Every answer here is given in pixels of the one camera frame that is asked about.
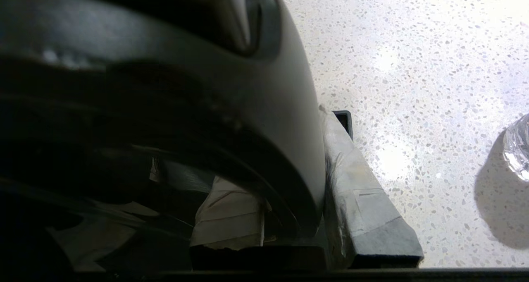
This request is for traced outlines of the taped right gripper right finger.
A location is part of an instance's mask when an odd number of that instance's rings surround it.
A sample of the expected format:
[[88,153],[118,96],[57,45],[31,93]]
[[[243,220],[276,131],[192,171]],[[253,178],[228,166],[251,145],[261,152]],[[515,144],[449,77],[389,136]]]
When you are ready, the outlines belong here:
[[331,269],[417,268],[424,254],[334,112],[319,106],[324,138],[324,223]]

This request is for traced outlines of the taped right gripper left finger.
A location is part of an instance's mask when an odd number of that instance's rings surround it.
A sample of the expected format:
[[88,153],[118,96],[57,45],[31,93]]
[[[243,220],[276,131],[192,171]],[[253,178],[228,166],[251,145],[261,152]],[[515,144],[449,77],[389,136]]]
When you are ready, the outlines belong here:
[[190,246],[242,250],[261,247],[265,239],[266,200],[216,176],[195,216]]

